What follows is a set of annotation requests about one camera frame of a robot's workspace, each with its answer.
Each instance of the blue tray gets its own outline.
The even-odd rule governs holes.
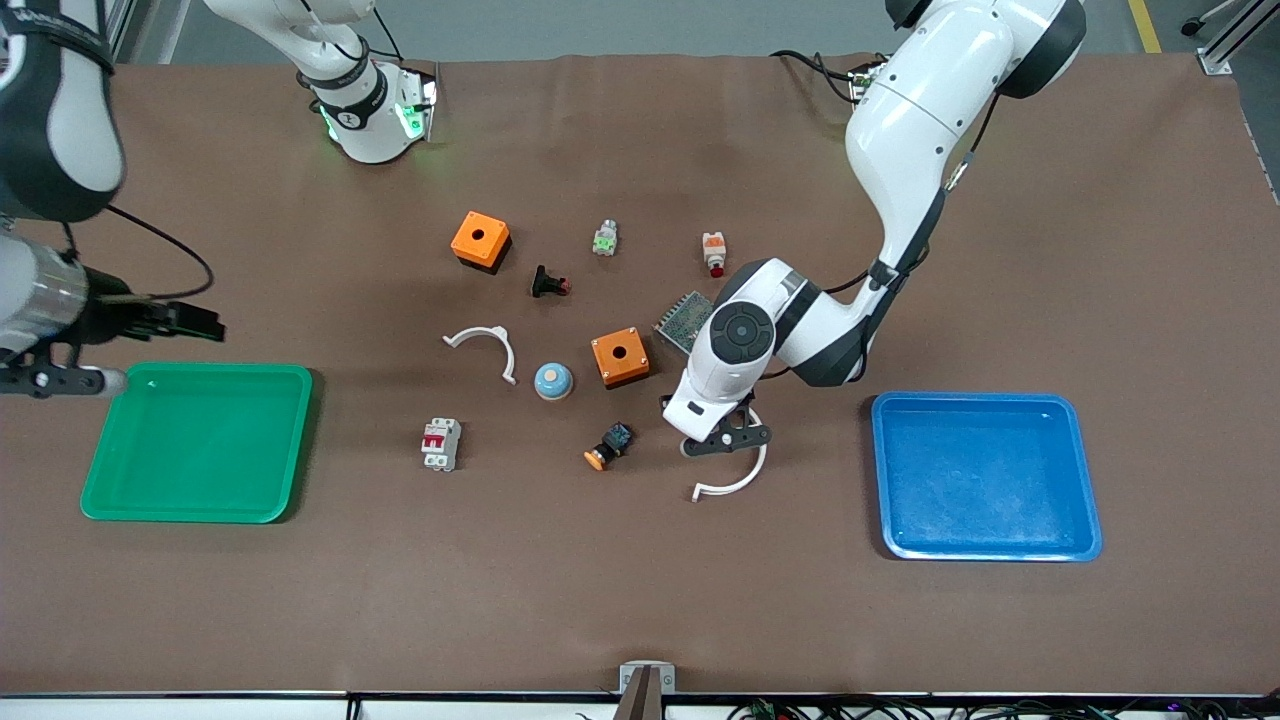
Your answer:
[[[887,392],[872,429],[881,525],[899,557],[1084,562],[1102,552],[1066,400]]]

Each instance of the curved white bracket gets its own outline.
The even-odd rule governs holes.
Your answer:
[[[746,411],[751,414],[753,424],[759,425],[760,416],[755,414],[755,410],[748,407]],[[735,492],[751,484],[751,480],[754,480],[755,477],[760,474],[760,469],[764,468],[764,457],[768,455],[768,452],[769,452],[769,445],[768,443],[762,445],[759,452],[755,456],[755,466],[751,468],[751,471],[748,473],[745,478],[731,486],[708,486],[703,483],[698,483],[696,486],[694,486],[694,502],[698,502],[704,495],[733,495]]]
[[[507,369],[502,372],[502,379],[511,384],[516,384],[516,351],[511,348],[511,340],[507,338],[507,328],[502,325],[494,325],[492,328],[467,328],[453,337],[444,336],[444,342],[447,342],[449,347],[457,347],[463,342],[480,336],[495,337],[499,342],[502,342],[502,346],[507,348]]]

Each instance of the black bracket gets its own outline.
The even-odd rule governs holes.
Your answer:
[[[78,355],[78,348],[72,348]],[[55,365],[51,343],[44,342],[31,351],[0,365],[0,395],[29,395],[37,400],[55,395],[100,395],[106,388],[101,370]]]

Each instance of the green tray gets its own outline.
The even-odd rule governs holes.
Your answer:
[[[293,488],[311,384],[297,365],[134,365],[81,510],[95,520],[275,520]]]

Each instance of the plastic tray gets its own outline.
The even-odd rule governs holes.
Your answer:
[[[1102,551],[1066,400],[888,392],[872,428],[881,525],[899,557],[1083,562]]]
[[[95,520],[275,520],[293,488],[311,387],[296,365],[133,366],[81,510]]]

